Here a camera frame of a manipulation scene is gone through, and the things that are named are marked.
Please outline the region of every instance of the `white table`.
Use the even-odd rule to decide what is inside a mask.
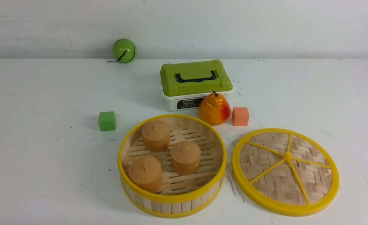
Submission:
[[[161,97],[162,64],[187,61],[0,60],[0,224],[171,223],[130,203],[116,161],[132,127],[170,113]],[[368,60],[222,62],[235,87],[231,107],[251,114],[248,127],[216,127],[228,166],[242,135],[286,128],[327,150],[340,189],[324,211],[291,218],[257,206],[226,181],[210,206],[174,222],[368,224]],[[115,111],[116,131],[99,130],[102,111]],[[197,110],[178,113],[198,116]]]

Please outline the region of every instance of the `green lid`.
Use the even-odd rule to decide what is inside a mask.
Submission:
[[[160,70],[166,96],[231,91],[233,86],[220,60],[164,64]]]

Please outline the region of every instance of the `plastic box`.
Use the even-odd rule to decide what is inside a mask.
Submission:
[[[212,91],[225,98],[234,92],[220,60],[164,64],[160,77],[162,96],[169,111],[198,108]]]

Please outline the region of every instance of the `pear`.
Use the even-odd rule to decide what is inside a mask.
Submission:
[[[215,91],[205,97],[199,104],[201,120],[212,126],[223,124],[231,114],[231,107],[222,94]]]

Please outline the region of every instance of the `green cube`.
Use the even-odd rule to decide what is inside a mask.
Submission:
[[[116,129],[116,117],[113,111],[100,112],[98,122],[101,131],[114,131]]]

